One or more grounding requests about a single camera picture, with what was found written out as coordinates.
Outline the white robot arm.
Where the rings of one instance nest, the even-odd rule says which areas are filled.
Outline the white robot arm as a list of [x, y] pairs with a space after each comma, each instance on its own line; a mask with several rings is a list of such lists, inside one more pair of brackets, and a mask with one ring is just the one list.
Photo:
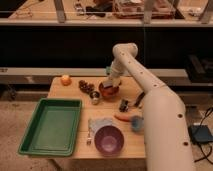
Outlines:
[[114, 87], [120, 84], [125, 70], [145, 93], [144, 143], [147, 171], [196, 171], [181, 98], [135, 57], [135, 43], [116, 44], [108, 79]]

